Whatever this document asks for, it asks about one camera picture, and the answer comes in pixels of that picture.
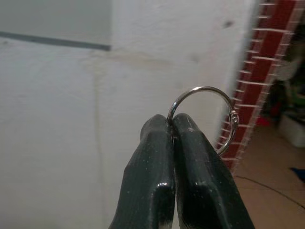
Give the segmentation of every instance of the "cable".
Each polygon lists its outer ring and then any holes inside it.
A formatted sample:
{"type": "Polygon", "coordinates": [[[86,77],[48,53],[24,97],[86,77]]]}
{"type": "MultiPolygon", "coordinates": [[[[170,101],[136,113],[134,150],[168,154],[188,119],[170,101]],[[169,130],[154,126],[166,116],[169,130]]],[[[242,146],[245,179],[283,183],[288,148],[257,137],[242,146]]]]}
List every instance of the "cable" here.
{"type": "Polygon", "coordinates": [[[250,181],[252,181],[252,182],[254,182],[254,183],[257,183],[257,184],[259,184],[259,185],[261,185],[261,186],[264,186],[264,187],[266,187],[266,188],[268,188],[268,189],[270,189],[270,190],[272,190],[272,191],[274,191],[274,192],[280,194],[281,196],[287,198],[287,199],[290,200],[291,202],[294,202],[295,204],[297,204],[297,205],[300,206],[301,208],[305,209],[305,206],[304,206],[304,205],[300,204],[299,202],[295,201],[294,199],[290,198],[289,196],[286,196],[284,193],[282,193],[282,192],[280,192],[280,191],[278,191],[278,190],[276,190],[276,189],[274,189],[274,188],[272,188],[272,187],[269,187],[268,185],[264,185],[264,184],[262,184],[262,183],[260,183],[260,182],[257,182],[256,180],[252,180],[252,179],[247,178],[247,177],[241,177],[241,176],[235,176],[235,177],[238,177],[238,178],[241,178],[241,179],[245,179],[245,180],[250,180],[250,181]]]}

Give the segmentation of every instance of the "metal ring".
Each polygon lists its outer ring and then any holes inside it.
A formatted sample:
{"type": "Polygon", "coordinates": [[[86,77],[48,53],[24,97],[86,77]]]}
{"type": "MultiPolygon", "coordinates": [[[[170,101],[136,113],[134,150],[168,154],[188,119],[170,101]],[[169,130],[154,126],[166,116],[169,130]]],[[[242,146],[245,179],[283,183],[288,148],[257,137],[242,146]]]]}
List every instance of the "metal ring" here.
{"type": "Polygon", "coordinates": [[[218,88],[215,87],[195,87],[189,91],[184,92],[182,95],[180,95],[176,101],[172,104],[170,111],[168,112],[167,115],[167,120],[170,124],[172,124],[173,121],[173,114],[175,113],[177,107],[179,106],[179,104],[188,96],[196,93],[196,92],[203,92],[203,91],[209,91],[209,92],[213,92],[217,95],[220,95],[226,102],[226,104],[228,105],[230,112],[229,112],[229,121],[231,124],[231,131],[229,134],[229,137],[227,139],[227,141],[221,146],[221,148],[219,148],[218,150],[215,150],[217,152],[218,155],[223,154],[227,148],[229,147],[230,143],[233,141],[235,134],[236,134],[236,129],[238,127],[238,113],[234,110],[234,106],[232,104],[231,99],[226,95],[226,93],[224,93],[223,91],[219,90],[218,88]]]}

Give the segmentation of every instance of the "ring hinge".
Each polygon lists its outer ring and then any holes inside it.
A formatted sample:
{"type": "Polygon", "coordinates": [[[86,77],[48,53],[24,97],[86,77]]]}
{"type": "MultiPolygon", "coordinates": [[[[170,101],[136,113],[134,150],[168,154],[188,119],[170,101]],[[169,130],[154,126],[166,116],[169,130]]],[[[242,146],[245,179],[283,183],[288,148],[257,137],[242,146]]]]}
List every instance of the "ring hinge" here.
{"type": "Polygon", "coordinates": [[[189,91],[184,92],[172,104],[172,106],[168,112],[167,120],[170,124],[172,124],[173,115],[174,115],[177,107],[180,105],[180,103],[188,96],[190,96],[196,92],[202,92],[202,91],[209,91],[209,92],[213,92],[217,95],[220,95],[225,100],[225,102],[228,105],[229,110],[230,110],[230,112],[229,112],[229,121],[230,121],[230,125],[231,125],[230,134],[229,134],[226,142],[221,146],[221,148],[215,150],[218,155],[222,155],[227,150],[230,143],[233,141],[235,134],[236,134],[237,127],[238,127],[238,123],[239,123],[238,113],[234,110],[234,106],[232,104],[231,99],[223,91],[221,91],[215,87],[195,87],[189,91]]]}

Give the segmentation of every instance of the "tiled floor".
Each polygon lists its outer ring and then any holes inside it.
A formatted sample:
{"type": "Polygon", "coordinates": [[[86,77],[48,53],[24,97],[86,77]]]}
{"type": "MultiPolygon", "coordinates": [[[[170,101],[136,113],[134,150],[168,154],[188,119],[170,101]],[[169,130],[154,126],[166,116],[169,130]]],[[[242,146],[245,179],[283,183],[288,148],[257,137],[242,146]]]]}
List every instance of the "tiled floor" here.
{"type": "MultiPolygon", "coordinates": [[[[289,170],[305,168],[305,149],[293,147],[272,127],[257,127],[236,175],[254,179],[305,205],[305,185],[289,170]]],[[[305,210],[285,197],[235,177],[256,229],[305,229],[305,210]]]]}

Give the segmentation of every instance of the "gray stripe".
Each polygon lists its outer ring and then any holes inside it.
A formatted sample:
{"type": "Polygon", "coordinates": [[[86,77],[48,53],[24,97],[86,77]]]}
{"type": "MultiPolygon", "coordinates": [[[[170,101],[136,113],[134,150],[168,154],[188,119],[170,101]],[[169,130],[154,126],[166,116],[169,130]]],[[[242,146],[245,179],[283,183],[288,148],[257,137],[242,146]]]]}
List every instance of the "gray stripe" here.
{"type": "Polygon", "coordinates": [[[60,45],[60,46],[68,46],[68,47],[77,47],[77,48],[86,48],[86,49],[101,49],[105,51],[110,51],[110,45],[104,44],[93,44],[87,42],[75,42],[75,41],[68,41],[56,38],[46,38],[46,37],[36,37],[36,36],[29,36],[29,35],[20,35],[10,32],[1,32],[0,37],[12,38],[21,41],[27,42],[36,42],[42,44],[51,44],[51,45],[60,45]]]}

